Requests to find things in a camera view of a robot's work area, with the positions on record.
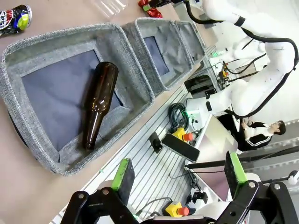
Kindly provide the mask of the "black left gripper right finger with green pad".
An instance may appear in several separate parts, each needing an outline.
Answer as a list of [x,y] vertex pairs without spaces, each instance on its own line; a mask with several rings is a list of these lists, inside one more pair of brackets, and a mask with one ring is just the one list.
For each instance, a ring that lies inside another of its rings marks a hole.
[[287,186],[269,186],[246,177],[236,153],[227,152],[224,172],[233,196],[217,224],[241,224],[250,211],[259,211],[266,224],[297,224],[299,219]]

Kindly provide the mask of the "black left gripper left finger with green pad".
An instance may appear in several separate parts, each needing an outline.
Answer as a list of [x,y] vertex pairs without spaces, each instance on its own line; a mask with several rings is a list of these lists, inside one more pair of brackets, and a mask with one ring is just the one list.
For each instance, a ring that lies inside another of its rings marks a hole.
[[109,216],[115,224],[137,224],[127,208],[135,172],[130,158],[122,159],[110,187],[93,194],[76,191],[67,205],[62,224],[95,224],[100,217]]

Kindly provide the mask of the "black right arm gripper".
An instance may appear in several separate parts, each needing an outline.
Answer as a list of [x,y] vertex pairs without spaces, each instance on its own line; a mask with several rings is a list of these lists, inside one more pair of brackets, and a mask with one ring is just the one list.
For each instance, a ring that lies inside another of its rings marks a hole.
[[152,7],[161,7],[171,3],[172,0],[150,0],[149,4],[144,5],[142,8],[144,11],[149,11]]

